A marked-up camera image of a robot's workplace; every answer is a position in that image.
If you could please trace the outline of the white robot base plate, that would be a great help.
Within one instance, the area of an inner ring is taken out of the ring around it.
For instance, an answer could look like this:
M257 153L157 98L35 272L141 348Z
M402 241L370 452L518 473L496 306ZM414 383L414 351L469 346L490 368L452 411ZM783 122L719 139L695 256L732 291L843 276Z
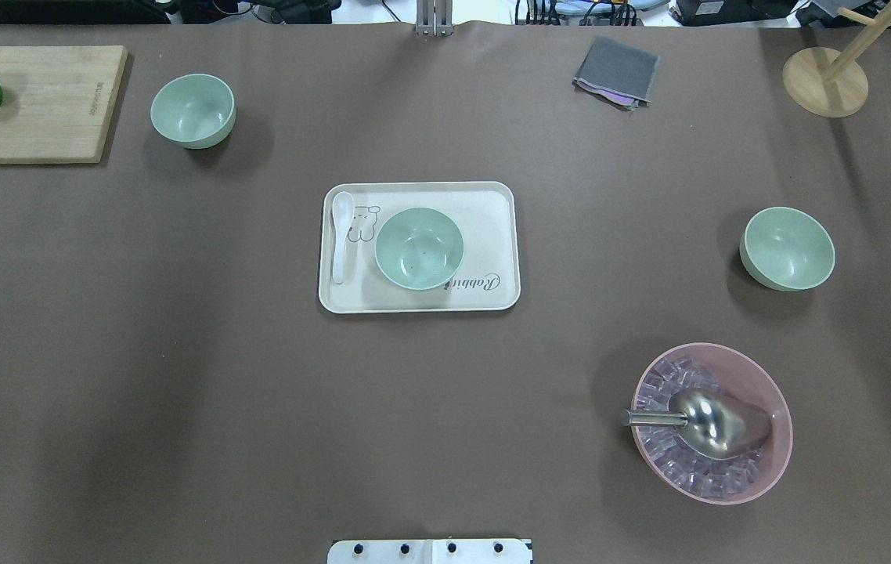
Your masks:
M530 540L441 538L341 540L332 543L327 563L532 563Z

